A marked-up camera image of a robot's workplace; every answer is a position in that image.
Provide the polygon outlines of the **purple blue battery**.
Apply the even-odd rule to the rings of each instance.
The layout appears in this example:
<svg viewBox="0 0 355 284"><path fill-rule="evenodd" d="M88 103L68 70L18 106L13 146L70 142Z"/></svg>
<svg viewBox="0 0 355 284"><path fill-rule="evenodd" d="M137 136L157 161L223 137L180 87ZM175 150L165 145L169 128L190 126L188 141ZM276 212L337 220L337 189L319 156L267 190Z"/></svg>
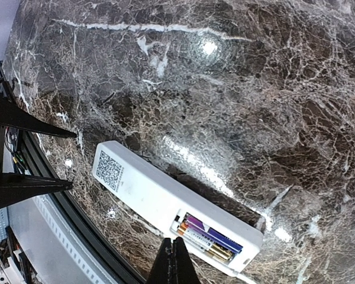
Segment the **purple blue battery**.
<svg viewBox="0 0 355 284"><path fill-rule="evenodd" d="M243 246L237 244L233 240L230 240L228 237L224 236L213 228L208 226L205 227L202 221L191 215L187 215L185 217L185 223L188 225L188 227L195 229L197 232L200 232L204 236L215 241L219 245L223 246L225 249L235 254L240 253L243 249Z"/></svg>

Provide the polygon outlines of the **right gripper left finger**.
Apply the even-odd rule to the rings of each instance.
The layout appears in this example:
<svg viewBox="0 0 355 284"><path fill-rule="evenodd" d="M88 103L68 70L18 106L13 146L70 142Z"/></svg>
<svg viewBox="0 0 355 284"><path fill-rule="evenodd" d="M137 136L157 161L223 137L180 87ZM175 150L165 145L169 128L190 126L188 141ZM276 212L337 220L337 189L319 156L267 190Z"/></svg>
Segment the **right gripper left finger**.
<svg viewBox="0 0 355 284"><path fill-rule="evenodd" d="M173 245L170 238L165 238L156 255L146 283L171 284L174 282L173 272Z"/></svg>

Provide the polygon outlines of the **gold battery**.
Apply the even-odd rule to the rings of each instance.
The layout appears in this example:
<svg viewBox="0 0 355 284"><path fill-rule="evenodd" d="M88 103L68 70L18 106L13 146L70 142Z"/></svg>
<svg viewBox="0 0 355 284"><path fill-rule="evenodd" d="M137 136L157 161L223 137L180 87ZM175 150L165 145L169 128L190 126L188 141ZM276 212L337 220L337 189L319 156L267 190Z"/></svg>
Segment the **gold battery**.
<svg viewBox="0 0 355 284"><path fill-rule="evenodd" d="M227 248L222 247L214 240L200 233L196 229L189 227L185 223L178 226L177 233L187 238L189 241L197 245L201 250L209 254L212 258L225 263L234 257L234 253Z"/></svg>

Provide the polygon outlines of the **black front rail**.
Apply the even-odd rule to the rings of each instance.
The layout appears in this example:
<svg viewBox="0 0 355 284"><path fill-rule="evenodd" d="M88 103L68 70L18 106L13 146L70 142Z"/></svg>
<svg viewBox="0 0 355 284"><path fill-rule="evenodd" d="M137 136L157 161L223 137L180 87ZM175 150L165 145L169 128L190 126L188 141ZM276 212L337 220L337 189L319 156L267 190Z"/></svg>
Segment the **black front rail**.
<svg viewBox="0 0 355 284"><path fill-rule="evenodd" d="M89 220L68 191L46 196L114 283L145 283L145 279L112 246Z"/></svg>

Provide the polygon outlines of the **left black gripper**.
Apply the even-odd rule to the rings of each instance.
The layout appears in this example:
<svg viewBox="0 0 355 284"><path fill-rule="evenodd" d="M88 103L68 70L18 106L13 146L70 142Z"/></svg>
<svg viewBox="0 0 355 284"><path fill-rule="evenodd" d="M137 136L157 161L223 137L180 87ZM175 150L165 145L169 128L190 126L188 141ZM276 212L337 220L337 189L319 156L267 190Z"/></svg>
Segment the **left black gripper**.
<svg viewBox="0 0 355 284"><path fill-rule="evenodd" d="M0 93L0 209L34 196L72 189L73 183L68 180L3 173L6 130L4 126L61 138L77 137L71 131L38 120L4 98Z"/></svg>

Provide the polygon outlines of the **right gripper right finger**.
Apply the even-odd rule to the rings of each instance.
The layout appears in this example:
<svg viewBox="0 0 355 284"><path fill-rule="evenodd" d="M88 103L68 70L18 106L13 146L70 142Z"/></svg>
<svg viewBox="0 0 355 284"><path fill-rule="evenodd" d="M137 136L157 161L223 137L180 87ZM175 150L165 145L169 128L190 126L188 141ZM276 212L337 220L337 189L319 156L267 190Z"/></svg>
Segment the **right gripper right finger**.
<svg viewBox="0 0 355 284"><path fill-rule="evenodd" d="M173 241L173 283L201 283L182 237L177 237Z"/></svg>

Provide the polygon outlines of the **white remote control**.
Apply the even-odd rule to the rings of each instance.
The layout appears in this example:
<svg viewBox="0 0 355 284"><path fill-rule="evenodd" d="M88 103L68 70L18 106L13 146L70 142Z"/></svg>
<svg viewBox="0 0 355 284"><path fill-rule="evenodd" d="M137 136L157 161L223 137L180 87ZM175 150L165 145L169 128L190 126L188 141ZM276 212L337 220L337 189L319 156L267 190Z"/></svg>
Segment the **white remote control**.
<svg viewBox="0 0 355 284"><path fill-rule="evenodd" d="M222 208L183 186L117 141L99 143L92 174L113 195L158 229L164 237L182 237L188 251L231 277L259 254L263 234ZM191 215L243 246L225 263L212 258L177 232Z"/></svg>

